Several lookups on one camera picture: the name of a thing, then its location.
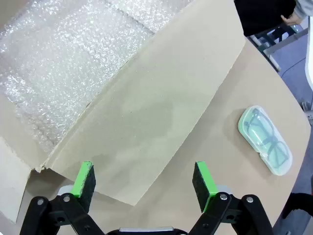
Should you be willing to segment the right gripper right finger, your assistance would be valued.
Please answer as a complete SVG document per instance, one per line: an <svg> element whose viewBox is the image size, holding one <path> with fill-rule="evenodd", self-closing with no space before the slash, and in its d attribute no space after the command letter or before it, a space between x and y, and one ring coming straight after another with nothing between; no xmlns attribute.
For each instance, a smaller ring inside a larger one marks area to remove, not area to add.
<svg viewBox="0 0 313 235"><path fill-rule="evenodd" d="M241 199L218 191L205 162L195 162L193 187L201 216L190 235L213 235L222 223L231 224L238 235L271 235L272 226L260 199L254 194Z"/></svg>

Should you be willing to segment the grey hoodie person's left hand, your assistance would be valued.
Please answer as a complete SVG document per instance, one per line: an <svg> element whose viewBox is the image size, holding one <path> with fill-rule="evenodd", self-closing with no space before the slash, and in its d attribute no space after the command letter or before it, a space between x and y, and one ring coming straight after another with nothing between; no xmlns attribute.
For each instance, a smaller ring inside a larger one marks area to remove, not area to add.
<svg viewBox="0 0 313 235"><path fill-rule="evenodd" d="M301 17L299 17L296 13L292 13L288 18L286 18L285 16L281 15L281 19L283 20L283 22L288 25L288 26L292 26L292 25L299 25L302 23L303 19Z"/></svg>

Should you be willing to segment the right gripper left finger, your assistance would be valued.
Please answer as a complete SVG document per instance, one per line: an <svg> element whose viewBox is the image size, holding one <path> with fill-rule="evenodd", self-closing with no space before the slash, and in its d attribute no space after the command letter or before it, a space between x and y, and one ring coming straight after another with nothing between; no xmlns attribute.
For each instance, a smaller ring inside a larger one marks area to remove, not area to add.
<svg viewBox="0 0 313 235"><path fill-rule="evenodd" d="M56 235L61 226L70 225L78 235L102 235L103 231L88 215L95 186L93 163L83 162L70 192L53 200L32 198L20 234Z"/></svg>

